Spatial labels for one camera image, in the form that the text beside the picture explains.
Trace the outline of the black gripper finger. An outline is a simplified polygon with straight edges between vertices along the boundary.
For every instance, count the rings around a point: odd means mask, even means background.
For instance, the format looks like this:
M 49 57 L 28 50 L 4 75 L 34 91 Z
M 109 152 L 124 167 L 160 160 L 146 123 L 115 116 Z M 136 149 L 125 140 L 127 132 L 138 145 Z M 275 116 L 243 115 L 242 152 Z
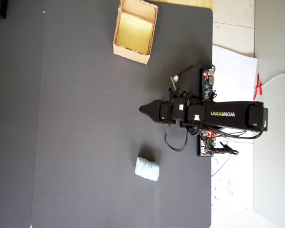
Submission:
M 145 114 L 148 117 L 150 117 L 154 122 L 159 122 L 160 121 L 160 106 L 161 106 L 161 101 L 154 100 L 148 104 L 140 106 L 139 111 L 142 114 Z

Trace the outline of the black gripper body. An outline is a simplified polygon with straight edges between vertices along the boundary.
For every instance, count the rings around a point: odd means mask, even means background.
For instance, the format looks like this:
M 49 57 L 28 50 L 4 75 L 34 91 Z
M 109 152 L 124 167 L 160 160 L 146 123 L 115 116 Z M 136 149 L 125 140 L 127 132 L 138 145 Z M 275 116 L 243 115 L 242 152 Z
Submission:
M 172 118 L 172 102 L 160 100 L 159 122 L 163 124 L 176 124 Z

